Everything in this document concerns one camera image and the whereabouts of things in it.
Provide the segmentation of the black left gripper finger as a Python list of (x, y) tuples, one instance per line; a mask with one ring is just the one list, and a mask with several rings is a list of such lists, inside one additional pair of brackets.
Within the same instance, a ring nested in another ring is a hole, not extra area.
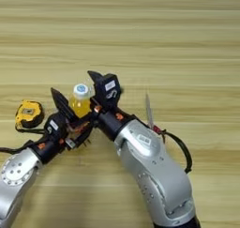
[(53, 87), (51, 88), (51, 92), (54, 104), (58, 111), (69, 121), (74, 120), (76, 118), (76, 115), (69, 107), (68, 100), (65, 98), (65, 96)]
[(92, 129), (92, 126), (86, 125), (70, 130), (67, 138), (65, 139), (67, 149), (72, 150), (84, 144), (90, 136)]

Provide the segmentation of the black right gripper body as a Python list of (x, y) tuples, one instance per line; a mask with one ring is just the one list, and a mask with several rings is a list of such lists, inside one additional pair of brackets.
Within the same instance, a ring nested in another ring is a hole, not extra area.
[(119, 132), (134, 120), (134, 114), (127, 114), (118, 107), (105, 109), (95, 98), (90, 98), (92, 118), (95, 126), (99, 128), (111, 141), (114, 141)]

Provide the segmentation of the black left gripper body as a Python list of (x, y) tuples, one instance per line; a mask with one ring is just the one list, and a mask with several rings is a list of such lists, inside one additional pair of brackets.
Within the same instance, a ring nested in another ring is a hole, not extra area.
[(65, 139), (70, 130), (86, 125), (93, 127), (87, 117), (80, 119), (76, 116), (70, 122), (61, 113), (51, 114), (44, 125), (43, 136), (31, 143), (29, 148), (37, 155), (42, 164), (49, 163), (56, 155), (67, 149)]

